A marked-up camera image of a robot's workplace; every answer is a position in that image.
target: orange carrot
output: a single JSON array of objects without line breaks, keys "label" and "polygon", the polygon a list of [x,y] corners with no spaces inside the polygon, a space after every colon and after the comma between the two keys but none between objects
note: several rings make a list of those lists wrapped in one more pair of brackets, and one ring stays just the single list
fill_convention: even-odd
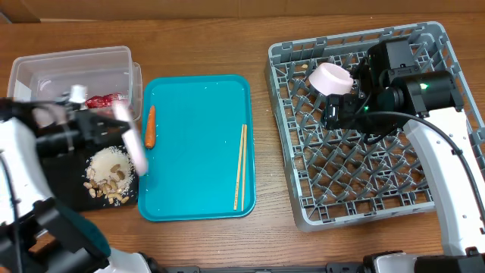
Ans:
[{"label": "orange carrot", "polygon": [[152,105],[149,118],[146,122],[145,147],[151,149],[155,146],[155,106]]}]

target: chopstick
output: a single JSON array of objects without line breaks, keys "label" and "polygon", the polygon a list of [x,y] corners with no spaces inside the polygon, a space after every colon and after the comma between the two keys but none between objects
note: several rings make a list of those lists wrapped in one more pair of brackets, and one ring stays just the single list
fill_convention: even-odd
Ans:
[{"label": "chopstick", "polygon": [[242,196],[241,212],[244,211],[244,194],[246,193],[246,144],[248,140],[248,125],[244,125],[244,147],[242,151]]},{"label": "chopstick", "polygon": [[234,210],[237,210],[237,201],[239,198],[239,176],[241,174],[241,155],[243,151],[243,139],[244,139],[244,124],[241,128],[241,141],[239,142],[239,159],[237,161],[237,178],[236,178],[236,196],[234,197]]}]

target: blue tray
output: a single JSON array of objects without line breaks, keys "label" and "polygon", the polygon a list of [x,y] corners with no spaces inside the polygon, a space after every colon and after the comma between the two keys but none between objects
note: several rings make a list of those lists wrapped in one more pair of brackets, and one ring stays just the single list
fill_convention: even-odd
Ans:
[{"label": "blue tray", "polygon": [[[150,221],[234,218],[256,204],[249,84],[238,75],[166,77],[145,88],[143,130],[152,105],[156,142],[147,149],[138,208]],[[234,207],[241,127],[248,124],[246,197]]]}]

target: wooden table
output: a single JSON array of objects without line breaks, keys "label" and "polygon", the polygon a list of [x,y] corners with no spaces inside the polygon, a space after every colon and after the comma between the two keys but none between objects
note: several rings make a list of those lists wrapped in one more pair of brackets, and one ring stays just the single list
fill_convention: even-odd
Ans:
[{"label": "wooden table", "polygon": [[140,63],[144,85],[156,77],[199,74],[241,74],[249,81],[258,166],[257,203],[249,216],[157,224],[144,220],[135,206],[84,214],[113,247],[142,251],[162,265],[323,265],[361,261],[366,254],[394,249],[441,253],[436,213],[314,233],[296,229],[263,73],[268,48],[276,42],[429,20],[445,26],[475,101],[485,112],[485,14],[1,25],[0,96],[6,95],[17,57],[120,45],[130,47]]}]

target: gray dish rack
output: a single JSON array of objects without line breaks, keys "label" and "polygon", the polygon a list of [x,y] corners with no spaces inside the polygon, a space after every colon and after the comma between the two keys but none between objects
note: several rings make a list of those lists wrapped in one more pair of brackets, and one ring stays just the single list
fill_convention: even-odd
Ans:
[{"label": "gray dish rack", "polygon": [[453,74],[464,96],[471,145],[485,173],[480,150],[485,124],[441,24],[279,42],[268,50],[265,73],[293,216],[301,231],[434,210],[421,163],[404,133],[367,146],[355,130],[326,131],[320,123],[325,98],[308,82],[320,63],[332,62],[350,70],[371,46],[396,37],[407,37],[422,72],[447,70]]}]

